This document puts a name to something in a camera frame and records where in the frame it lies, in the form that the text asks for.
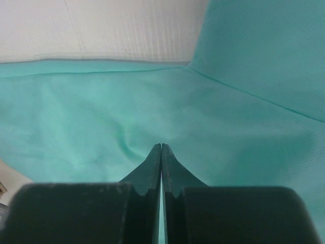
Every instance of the white corrugated surface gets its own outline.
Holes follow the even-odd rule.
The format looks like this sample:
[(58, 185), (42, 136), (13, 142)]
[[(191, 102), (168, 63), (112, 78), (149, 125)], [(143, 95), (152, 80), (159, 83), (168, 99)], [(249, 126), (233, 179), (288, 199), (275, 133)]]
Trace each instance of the white corrugated surface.
[(192, 58), (208, 0), (1, 0), (0, 62)]

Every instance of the white wall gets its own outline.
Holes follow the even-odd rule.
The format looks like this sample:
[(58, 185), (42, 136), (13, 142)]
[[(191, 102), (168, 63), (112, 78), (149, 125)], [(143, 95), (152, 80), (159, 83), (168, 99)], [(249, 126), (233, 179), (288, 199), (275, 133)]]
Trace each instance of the white wall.
[(0, 62), (192, 58), (208, 0), (0, 0)]
[(10, 168), (0, 159), (0, 182), (7, 192), (0, 198), (0, 203), (8, 205), (13, 196), (24, 184), (32, 183), (30, 179)]

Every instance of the green cloth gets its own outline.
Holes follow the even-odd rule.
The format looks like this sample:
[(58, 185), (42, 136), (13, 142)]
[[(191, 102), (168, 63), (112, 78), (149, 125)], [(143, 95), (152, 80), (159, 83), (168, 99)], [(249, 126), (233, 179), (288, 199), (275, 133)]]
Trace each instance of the green cloth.
[(187, 67), (2, 64), (0, 158), (38, 182), (118, 181), (167, 143), (208, 185), (293, 188), (325, 240), (324, 23), (323, 0), (215, 0)]

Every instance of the white surface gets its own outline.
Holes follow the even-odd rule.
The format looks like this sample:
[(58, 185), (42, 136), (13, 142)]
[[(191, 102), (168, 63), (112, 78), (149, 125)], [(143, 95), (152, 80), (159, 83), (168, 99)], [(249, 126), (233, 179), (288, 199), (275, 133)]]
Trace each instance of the white surface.
[(192, 59), (208, 0), (1, 0), (0, 62)]
[(31, 183), (32, 181), (0, 160), (0, 182), (7, 189), (7, 192), (0, 198), (0, 203), (8, 205), (16, 192), (24, 184)]

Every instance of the teal fabric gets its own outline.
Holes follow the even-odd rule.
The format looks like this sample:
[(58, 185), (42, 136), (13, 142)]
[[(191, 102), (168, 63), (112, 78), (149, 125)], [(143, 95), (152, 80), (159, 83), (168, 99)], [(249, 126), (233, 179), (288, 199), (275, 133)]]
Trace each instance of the teal fabric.
[(208, 185), (293, 188), (325, 240), (324, 23), (320, 0), (218, 0), (187, 67), (2, 64), (0, 158), (38, 182), (118, 181), (167, 143)]

